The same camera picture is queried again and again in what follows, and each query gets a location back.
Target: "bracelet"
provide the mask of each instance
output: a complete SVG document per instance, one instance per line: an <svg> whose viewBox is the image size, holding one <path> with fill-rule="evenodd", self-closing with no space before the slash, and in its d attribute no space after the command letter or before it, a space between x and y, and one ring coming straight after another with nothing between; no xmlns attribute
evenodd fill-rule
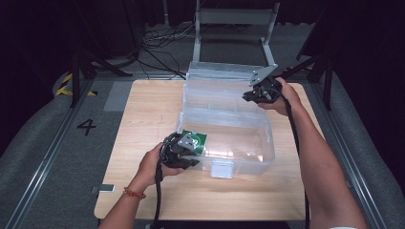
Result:
<svg viewBox="0 0 405 229"><path fill-rule="evenodd" d="M136 192L132 192L131 190L129 190L128 187L124 187L124 191L122 193L125 194L128 197L137 197L137 198L140 198L140 199L146 198L145 194L139 194L139 193L136 193Z"/></svg>

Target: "black cable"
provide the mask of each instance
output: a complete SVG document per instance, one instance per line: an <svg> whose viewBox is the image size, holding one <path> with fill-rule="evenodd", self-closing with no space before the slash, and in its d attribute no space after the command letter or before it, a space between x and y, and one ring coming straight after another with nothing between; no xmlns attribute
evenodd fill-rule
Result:
<svg viewBox="0 0 405 229"><path fill-rule="evenodd" d="M286 110L288 114L289 124L291 125L292 134L294 135L295 146L297 148L298 156L300 155L300 141L298 139L297 128L295 126L294 118L292 117L291 104L288 99L280 93L280 96L283 98L284 103L286 104Z"/></svg>
<svg viewBox="0 0 405 229"><path fill-rule="evenodd" d="M163 53L163 54L168 54L168 55L170 55L170 57L172 57L173 61L175 61L176 65L177 65L177 72L178 72L178 73L182 73L182 72L180 72L180 65L179 65L179 62L176 60L176 58L175 58L170 52L160 52L160 51L151 51L151 52L158 52L158 53Z"/></svg>
<svg viewBox="0 0 405 229"><path fill-rule="evenodd" d="M158 164L156 165L156 174L155 174L156 192L157 192L158 200L156 202L156 212L155 212L155 218L154 218L154 221L153 221L152 229L158 229L158 221L159 221L159 214L160 214L160 203L161 203L161 187L160 187L160 183L161 183L162 180L163 180L163 172L161 170L161 156L159 156Z"/></svg>
<svg viewBox="0 0 405 229"><path fill-rule="evenodd" d="M148 51L148 50L145 49L145 48L142 48L142 49L145 50L146 52L148 52L150 55L152 55L159 63L161 63L161 65L165 68L164 71L169 71L169 72L175 73L175 74L179 75L181 78L185 79L185 78L184 78L185 73L182 73L182 72L180 72L180 71L176 71L176 70L173 70L173 69L167 67L167 65L165 65L163 62L161 62L152 52Z"/></svg>
<svg viewBox="0 0 405 229"><path fill-rule="evenodd" d="M143 39L143 46L148 49L163 48L174 41L178 41L187 37L190 34L190 32L193 31L192 29L194 29L194 25L191 25L186 28L181 28L180 31L178 28L174 28L172 33L168 34L168 31L170 30L167 30L166 33L164 33L163 35L159 35L159 33L156 31L150 31L151 33L155 32L157 35L156 37L153 34L148 38L145 37L145 39ZM159 40L159 44L150 44L149 43L150 40Z"/></svg>
<svg viewBox="0 0 405 229"><path fill-rule="evenodd" d="M149 77L149 74L143 69L143 63L139 61L139 65L140 65L140 67L142 68L143 73L145 73L146 76L148 76L148 79L151 79L151 78Z"/></svg>
<svg viewBox="0 0 405 229"><path fill-rule="evenodd" d="M304 195L305 195L305 228L309 229L310 218L309 218L309 200L307 192L305 192Z"/></svg>
<svg viewBox="0 0 405 229"><path fill-rule="evenodd" d="M162 70L162 71L169 71L169 70L167 70L167 69L162 69L162 68L159 68L159 67L156 67L156 66L152 66L152 65L146 64L146 63L144 63L144 62L142 62L142 61L140 61L140 60L138 60L138 62L139 62L139 64L144 65L144 66L147 66L147 67L152 68L152 69ZM176 77L176 76L180 76L182 79L185 79L184 76L182 76L182 75L180 75L180 74L178 74L178 73L176 73L176 75L170 77L169 79L172 79L172 78L174 78L174 77Z"/></svg>

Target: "number 4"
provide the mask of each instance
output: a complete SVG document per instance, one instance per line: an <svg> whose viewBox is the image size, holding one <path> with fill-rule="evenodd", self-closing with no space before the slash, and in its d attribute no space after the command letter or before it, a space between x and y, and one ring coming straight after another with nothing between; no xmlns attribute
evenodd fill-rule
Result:
<svg viewBox="0 0 405 229"><path fill-rule="evenodd" d="M90 129L96 127L96 126L92 126L92 124L93 124L93 120L89 118L89 119L87 119L87 121L85 121L85 122L81 123L80 125L78 125L77 128L86 129L86 135L88 135L89 132L90 132Z"/></svg>

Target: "wooden table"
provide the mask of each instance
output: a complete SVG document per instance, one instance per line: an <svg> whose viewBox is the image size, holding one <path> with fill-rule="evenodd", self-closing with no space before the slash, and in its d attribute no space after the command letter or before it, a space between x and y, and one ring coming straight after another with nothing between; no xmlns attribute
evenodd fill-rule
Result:
<svg viewBox="0 0 405 229"><path fill-rule="evenodd" d="M104 219L135 175L145 152L176 128L184 81L134 82L117 133L103 184L115 184L113 193L100 193L95 215ZM292 84L316 122L303 87ZM161 184L162 220L295 220L305 218L304 187L288 118L268 111L272 122L275 159L259 176L213 178L208 172L187 169ZM140 203L138 219L152 219L156 188L150 186Z"/></svg>

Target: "cable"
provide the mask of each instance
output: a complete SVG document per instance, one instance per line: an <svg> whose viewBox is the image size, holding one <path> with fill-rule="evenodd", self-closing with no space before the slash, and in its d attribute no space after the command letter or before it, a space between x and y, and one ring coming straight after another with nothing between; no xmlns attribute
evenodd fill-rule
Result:
<svg viewBox="0 0 405 229"><path fill-rule="evenodd" d="M159 52L159 53L164 53L164 54L170 55L170 57L172 57L172 59L175 61L176 65L177 65L177 72L178 72L178 73L181 73L181 72L180 72L180 65L179 65L179 62L175 59L175 57L174 57L170 52L160 52L160 51L151 51L151 52Z"/></svg>
<svg viewBox="0 0 405 229"><path fill-rule="evenodd" d="M288 120L289 120L289 124L291 125L292 134L294 135L295 146L297 148L297 152L298 152L298 156L299 156L300 155L300 142L298 139L298 133L297 133L297 128L295 126L295 121L294 121L294 118L292 117L291 104L288 102L288 99L282 93L280 93L280 96L283 98L283 101L286 104Z"/></svg>
<svg viewBox="0 0 405 229"><path fill-rule="evenodd" d="M185 37L193 37L193 36L190 36L189 34L190 34L190 32L193 31L191 29L194 28L194 25L195 24L193 24L189 27L186 27L186 28L182 29L182 31L178 31L178 28L174 28L173 32L171 32L170 34L167 34L167 33L171 29L167 30L162 35L160 35L157 31L149 31L144 36L142 46L147 49L163 48L174 41L181 40ZM150 41L158 41L159 43L151 44Z"/></svg>
<svg viewBox="0 0 405 229"><path fill-rule="evenodd" d="M165 69L158 68L158 67L148 66L147 64L143 63L145 66L148 66L148 67L151 67L151 68L154 68L154 69L163 70L163 71L169 71L169 72L172 72L172 73L174 73L174 74L177 74L177 75L180 76L181 78L185 79L185 78L184 78L185 73L180 72L180 70L176 71L176 70L173 70L173 69L169 68L169 67L168 67L167 65L165 65L163 62L161 62L152 52L148 51L148 50L145 49L145 48L142 48L142 49L143 49L144 51L148 52L150 55L152 55L159 63L161 63L161 65L162 65Z"/></svg>
<svg viewBox="0 0 405 229"><path fill-rule="evenodd" d="M163 180L163 172L161 170L161 156L159 156L158 164L156 165L156 174L155 174L155 182L156 182L156 192L158 196L158 200L156 203L156 212L155 218L153 221L152 229L158 229L158 221L159 221L159 214L160 214L160 203L161 203L161 187L160 183Z"/></svg>
<svg viewBox="0 0 405 229"><path fill-rule="evenodd" d="M149 74L143 69L142 64L143 64L143 63L139 61L139 65L140 65L140 67L142 68L142 71L148 76L148 79L151 79L151 78L149 77Z"/></svg>

